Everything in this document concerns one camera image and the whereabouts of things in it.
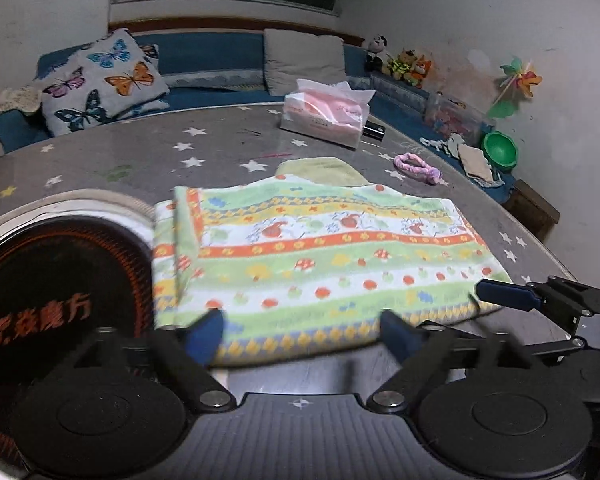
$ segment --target colorful patterned towel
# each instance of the colorful patterned towel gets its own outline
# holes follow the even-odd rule
[[[155,319],[224,309],[220,365],[366,344],[386,308],[413,324],[464,319],[478,280],[510,282],[451,200],[293,175],[174,195],[156,206]]]

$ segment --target cloth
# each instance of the cloth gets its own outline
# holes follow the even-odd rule
[[[424,146],[429,146],[431,148],[435,148],[437,152],[440,152],[440,150],[443,150],[447,156],[452,156],[453,158],[457,158],[459,160],[460,154],[458,152],[458,148],[459,148],[459,146],[464,144],[464,139],[462,138],[462,136],[460,136],[458,134],[451,134],[447,140],[430,140],[430,139],[425,139],[424,137],[420,137],[420,143],[423,144]],[[466,169],[465,169],[465,174],[466,174],[467,178],[470,178],[478,186],[483,187],[483,188],[495,188],[495,187],[504,186],[505,183],[504,183],[502,177],[500,176],[500,173],[498,172],[498,170],[493,168],[491,166],[491,164],[489,164],[489,163],[487,163],[487,167],[488,167],[489,172],[491,173],[491,177],[489,180],[482,179],[479,176],[470,175],[469,173],[466,172]]]
[[[366,186],[369,183],[349,164],[334,156],[286,160],[276,170],[276,175],[280,174],[292,174],[328,186]]]
[[[176,187],[156,211],[156,323],[224,309],[219,365],[366,344],[385,308],[413,324],[465,319],[478,280],[510,282],[450,200],[385,186],[278,175]]]
[[[264,78],[271,95],[293,92],[298,78],[327,85],[345,81],[342,38],[266,28]]]
[[[489,163],[484,157],[482,150],[472,148],[466,144],[460,144],[458,146],[458,155],[467,175],[476,176],[487,182],[493,181]]]
[[[33,86],[14,90],[7,88],[0,92],[0,114],[19,110],[25,115],[33,115],[40,108],[42,94]]]
[[[36,83],[43,88],[46,126],[55,136],[77,132],[167,93],[162,76],[145,57],[126,29],[72,54]]]

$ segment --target stuffed animal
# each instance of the stuffed animal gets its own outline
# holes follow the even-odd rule
[[[386,38],[378,34],[369,41],[366,48],[365,56],[365,72],[373,72],[373,70],[382,70],[382,67],[388,60],[386,49]]]
[[[422,88],[422,80],[426,78],[430,69],[431,61],[424,59],[424,56],[420,56],[418,60],[413,63],[409,73],[404,75],[404,80],[416,88]]]
[[[416,55],[413,53],[413,50],[403,49],[402,52],[398,54],[397,59],[389,60],[389,62],[382,67],[382,73],[400,81],[400,79],[403,79],[405,75],[410,72],[411,65],[415,59]]]

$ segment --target gray pillow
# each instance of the gray pillow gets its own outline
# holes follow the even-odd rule
[[[293,92],[298,78],[327,85],[347,79],[342,38],[337,36],[266,28],[264,59],[264,78],[271,95]]]

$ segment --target butterfly pillow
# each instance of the butterfly pillow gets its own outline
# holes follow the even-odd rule
[[[115,120],[169,91],[147,53],[122,28],[72,54],[45,84],[42,113],[55,136]]]

